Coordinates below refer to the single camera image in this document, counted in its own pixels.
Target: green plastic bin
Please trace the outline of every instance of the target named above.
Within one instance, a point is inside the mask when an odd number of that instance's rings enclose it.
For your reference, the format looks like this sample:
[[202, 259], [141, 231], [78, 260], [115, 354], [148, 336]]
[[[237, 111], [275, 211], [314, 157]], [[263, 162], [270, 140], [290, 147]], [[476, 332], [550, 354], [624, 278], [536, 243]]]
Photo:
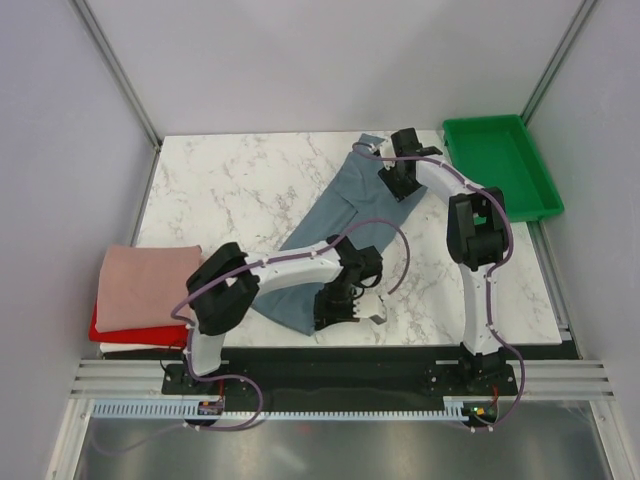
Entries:
[[512, 222], [564, 211], [551, 175], [518, 115], [456, 118], [443, 123], [453, 165], [468, 178], [504, 193]]

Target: shiny floor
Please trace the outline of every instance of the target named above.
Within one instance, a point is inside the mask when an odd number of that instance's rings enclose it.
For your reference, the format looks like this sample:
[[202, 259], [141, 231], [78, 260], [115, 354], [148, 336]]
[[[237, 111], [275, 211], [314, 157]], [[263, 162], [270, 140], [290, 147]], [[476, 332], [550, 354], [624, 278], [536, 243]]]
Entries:
[[[92, 420], [118, 449], [171, 422]], [[78, 480], [611, 478], [587, 405], [532, 404], [493, 433], [429, 422], [266, 421], [244, 432], [178, 429], [125, 455], [85, 445]]]

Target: folded pink towel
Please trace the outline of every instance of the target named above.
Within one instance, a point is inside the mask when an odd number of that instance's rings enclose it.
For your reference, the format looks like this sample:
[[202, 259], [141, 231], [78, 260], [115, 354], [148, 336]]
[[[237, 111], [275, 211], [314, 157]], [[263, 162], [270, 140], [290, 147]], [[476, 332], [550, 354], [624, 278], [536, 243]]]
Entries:
[[[109, 247], [100, 270], [96, 330], [182, 325], [170, 313], [187, 296], [185, 284], [200, 266], [201, 253], [199, 246]], [[189, 316], [189, 307], [180, 313]]]

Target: blue cloth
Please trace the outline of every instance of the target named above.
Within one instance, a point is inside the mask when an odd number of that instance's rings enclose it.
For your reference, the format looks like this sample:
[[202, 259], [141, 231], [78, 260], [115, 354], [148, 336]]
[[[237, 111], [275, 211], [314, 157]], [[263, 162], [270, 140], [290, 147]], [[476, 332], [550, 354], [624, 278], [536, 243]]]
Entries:
[[[363, 134], [360, 141], [378, 145], [383, 139]], [[402, 225], [427, 189], [421, 188], [398, 202], [378, 177], [381, 168], [382, 162], [349, 153], [327, 189], [280, 249], [313, 245], [342, 233], [349, 225], [375, 217]], [[358, 249], [374, 245], [382, 253], [395, 235], [388, 225], [375, 223], [358, 228], [349, 239]], [[276, 290], [258, 298], [253, 308], [276, 323], [312, 335], [313, 303], [322, 286], [313, 283]]]

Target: white marble table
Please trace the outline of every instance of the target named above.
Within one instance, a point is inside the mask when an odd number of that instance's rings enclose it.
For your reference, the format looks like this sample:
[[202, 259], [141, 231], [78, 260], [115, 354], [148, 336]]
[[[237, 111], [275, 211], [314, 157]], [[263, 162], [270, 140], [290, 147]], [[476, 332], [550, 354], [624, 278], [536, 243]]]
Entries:
[[[419, 132], [437, 145], [435, 131]], [[277, 250], [344, 162], [359, 133], [175, 136], [165, 139], [138, 238], [139, 246], [202, 246], [205, 256], [237, 241], [245, 250]], [[312, 337], [277, 325], [254, 310], [229, 332], [229, 346], [457, 344], [464, 329], [458, 266], [446, 247], [446, 206], [427, 193], [402, 225], [411, 268], [389, 300], [383, 325], [345, 323]], [[499, 278], [497, 325], [515, 344], [560, 343], [531, 238], [513, 225], [515, 252]], [[383, 252], [381, 291], [404, 261], [399, 238]]]

